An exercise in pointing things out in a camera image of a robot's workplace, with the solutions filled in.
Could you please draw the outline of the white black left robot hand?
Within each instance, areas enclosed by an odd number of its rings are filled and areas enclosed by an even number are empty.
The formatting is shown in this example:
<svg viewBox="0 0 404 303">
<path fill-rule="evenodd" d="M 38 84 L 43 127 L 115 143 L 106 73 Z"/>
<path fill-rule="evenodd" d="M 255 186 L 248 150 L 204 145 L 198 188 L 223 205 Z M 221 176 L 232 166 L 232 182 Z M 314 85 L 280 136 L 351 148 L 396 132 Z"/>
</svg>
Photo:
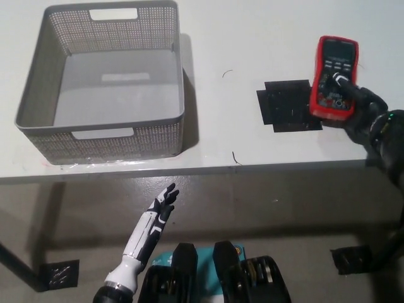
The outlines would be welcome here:
<svg viewBox="0 0 404 303">
<path fill-rule="evenodd" d="M 122 254 L 124 257 L 136 259 L 143 266 L 147 264 L 175 208 L 178 194 L 179 190 L 172 183 L 155 197 L 140 216 Z"/>
</svg>

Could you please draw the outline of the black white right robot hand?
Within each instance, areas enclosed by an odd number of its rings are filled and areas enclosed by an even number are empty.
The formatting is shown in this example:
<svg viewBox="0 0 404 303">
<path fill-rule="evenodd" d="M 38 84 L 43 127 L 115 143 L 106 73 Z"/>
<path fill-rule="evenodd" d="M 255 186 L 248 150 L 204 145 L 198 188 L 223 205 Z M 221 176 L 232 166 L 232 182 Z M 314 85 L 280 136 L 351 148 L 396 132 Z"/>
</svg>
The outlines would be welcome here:
<svg viewBox="0 0 404 303">
<path fill-rule="evenodd" d="M 354 111 L 346 120 L 329 120 L 326 125 L 344 129 L 356 144 L 370 145 L 370 127 L 378 116 L 388 110 L 388 105 L 380 96 L 367 88 L 353 84 L 341 73 L 328 72 L 327 76 L 340 93 L 353 101 Z"/>
</svg>

